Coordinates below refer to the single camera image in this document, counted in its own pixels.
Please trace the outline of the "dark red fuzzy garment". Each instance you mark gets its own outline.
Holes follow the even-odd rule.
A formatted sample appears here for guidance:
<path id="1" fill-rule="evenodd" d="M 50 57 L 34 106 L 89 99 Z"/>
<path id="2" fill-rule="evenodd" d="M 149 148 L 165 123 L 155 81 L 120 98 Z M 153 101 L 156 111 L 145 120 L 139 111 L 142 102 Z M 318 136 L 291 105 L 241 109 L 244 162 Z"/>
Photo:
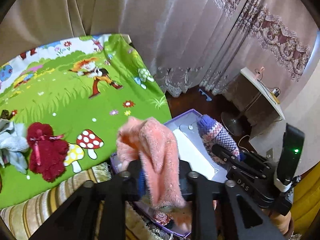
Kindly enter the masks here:
<path id="1" fill-rule="evenodd" d="M 27 142 L 31 149 L 29 169 L 52 183 L 66 168 L 63 164 L 69 144 L 63 135 L 54 135 L 49 124 L 35 122 L 27 129 Z"/>

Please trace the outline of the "purple knit sock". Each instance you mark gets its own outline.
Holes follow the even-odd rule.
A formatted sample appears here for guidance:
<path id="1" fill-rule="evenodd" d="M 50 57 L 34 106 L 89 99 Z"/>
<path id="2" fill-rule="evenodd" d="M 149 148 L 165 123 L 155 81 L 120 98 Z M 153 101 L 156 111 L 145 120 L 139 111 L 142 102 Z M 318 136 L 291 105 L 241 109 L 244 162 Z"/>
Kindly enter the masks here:
<path id="1" fill-rule="evenodd" d="M 240 161 L 239 148 L 221 123 L 208 115 L 203 115 L 197 121 L 197 128 L 204 147 L 213 161 L 218 164 L 225 163 L 223 159 L 219 158 L 212 151 L 212 147 L 216 144 L 231 152 L 231 154 Z"/>

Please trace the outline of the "purple white storage box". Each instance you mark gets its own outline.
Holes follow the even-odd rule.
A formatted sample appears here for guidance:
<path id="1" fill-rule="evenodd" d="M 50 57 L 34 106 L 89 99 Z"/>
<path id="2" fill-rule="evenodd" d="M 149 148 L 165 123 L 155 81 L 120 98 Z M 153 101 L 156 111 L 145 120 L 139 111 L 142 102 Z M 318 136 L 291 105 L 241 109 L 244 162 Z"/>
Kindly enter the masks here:
<path id="1" fill-rule="evenodd" d="M 166 122 L 165 126 L 174 133 L 177 139 L 179 158 L 181 160 L 187 161 L 193 171 L 199 172 L 207 179 L 223 183 L 226 181 L 227 171 L 211 159 L 202 143 L 196 126 L 196 122 L 201 116 L 202 114 L 191 109 Z M 190 231 L 180 229 L 173 220 L 170 220 L 167 225 L 157 222 L 154 218 L 156 211 L 149 207 L 148 204 L 134 202 L 133 206 L 148 221 L 151 221 L 167 234 L 181 239 L 189 237 Z"/>

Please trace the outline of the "pink fuzzy cloth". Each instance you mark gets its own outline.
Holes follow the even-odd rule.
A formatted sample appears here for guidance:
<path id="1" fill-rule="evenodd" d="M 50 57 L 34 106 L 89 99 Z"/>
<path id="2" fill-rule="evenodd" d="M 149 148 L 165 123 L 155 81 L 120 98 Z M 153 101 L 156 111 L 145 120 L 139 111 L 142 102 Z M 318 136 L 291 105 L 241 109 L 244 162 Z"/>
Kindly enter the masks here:
<path id="1" fill-rule="evenodd" d="M 179 154 L 172 131 L 155 118 L 133 116 L 118 130 L 116 153 L 122 170 L 140 160 L 146 192 L 142 202 L 171 217 L 182 230 L 190 231 L 191 204 L 182 197 L 179 182 Z"/>

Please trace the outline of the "beige embroidered curtain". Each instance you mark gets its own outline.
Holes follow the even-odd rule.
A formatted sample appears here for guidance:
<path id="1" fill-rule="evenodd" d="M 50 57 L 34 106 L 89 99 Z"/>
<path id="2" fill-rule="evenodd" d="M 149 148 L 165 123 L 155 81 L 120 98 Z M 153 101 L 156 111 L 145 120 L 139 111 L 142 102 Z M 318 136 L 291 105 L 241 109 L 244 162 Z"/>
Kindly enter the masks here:
<path id="1" fill-rule="evenodd" d="M 222 94 L 264 66 L 281 96 L 300 91 L 319 20 L 302 0 L 1 0 L 1 61 L 64 38 L 129 35 L 161 89 Z"/>

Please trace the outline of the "floor fan stand base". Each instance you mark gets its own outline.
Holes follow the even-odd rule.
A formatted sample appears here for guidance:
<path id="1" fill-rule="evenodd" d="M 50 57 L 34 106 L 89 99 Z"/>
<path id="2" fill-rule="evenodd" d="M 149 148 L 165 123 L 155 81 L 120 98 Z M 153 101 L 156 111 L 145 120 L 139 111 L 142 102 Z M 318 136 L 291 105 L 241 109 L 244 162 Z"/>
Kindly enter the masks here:
<path id="1" fill-rule="evenodd" d="M 221 113 L 221 121 L 223 125 L 229 133 L 236 137 L 239 137 L 243 134 L 243 127 L 239 121 L 243 114 L 244 111 L 240 112 L 237 116 L 226 112 Z"/>

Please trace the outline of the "white side table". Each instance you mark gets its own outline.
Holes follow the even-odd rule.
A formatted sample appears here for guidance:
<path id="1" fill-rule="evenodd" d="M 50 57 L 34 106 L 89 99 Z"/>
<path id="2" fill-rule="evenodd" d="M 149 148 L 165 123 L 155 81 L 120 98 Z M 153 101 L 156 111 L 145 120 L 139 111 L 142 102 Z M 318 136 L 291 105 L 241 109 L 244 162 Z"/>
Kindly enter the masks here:
<path id="1" fill-rule="evenodd" d="M 258 90 L 259 95 L 262 95 L 271 104 L 281 119 L 285 120 L 285 115 L 281 109 L 280 103 L 276 102 L 276 99 L 268 88 L 266 88 L 261 81 L 256 79 L 255 75 L 247 67 L 242 68 L 240 73 Z"/>

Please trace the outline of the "grey fleece cloth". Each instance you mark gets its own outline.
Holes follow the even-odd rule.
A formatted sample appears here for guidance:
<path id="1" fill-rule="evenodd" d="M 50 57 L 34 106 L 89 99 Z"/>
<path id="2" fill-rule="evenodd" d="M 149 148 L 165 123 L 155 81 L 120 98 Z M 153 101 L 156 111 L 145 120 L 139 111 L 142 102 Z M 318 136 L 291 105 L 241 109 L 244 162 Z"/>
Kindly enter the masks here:
<path id="1" fill-rule="evenodd" d="M 27 174 L 28 163 L 24 156 L 29 150 L 25 125 L 1 119 L 1 167 L 13 165 L 18 172 Z"/>

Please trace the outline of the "green cartoon play mat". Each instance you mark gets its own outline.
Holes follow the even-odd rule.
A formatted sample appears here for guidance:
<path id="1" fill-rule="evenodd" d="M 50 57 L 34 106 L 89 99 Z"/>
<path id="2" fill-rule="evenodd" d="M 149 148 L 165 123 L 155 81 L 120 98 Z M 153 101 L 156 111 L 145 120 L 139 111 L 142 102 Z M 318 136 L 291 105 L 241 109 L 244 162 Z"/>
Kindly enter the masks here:
<path id="1" fill-rule="evenodd" d="M 49 124 L 71 147 L 64 172 L 52 182 L 32 170 L 1 167 L 1 207 L 20 204 L 105 161 L 129 117 L 170 120 L 164 93 L 129 35 L 56 41 L 1 65 L 1 109 L 14 124 Z"/>

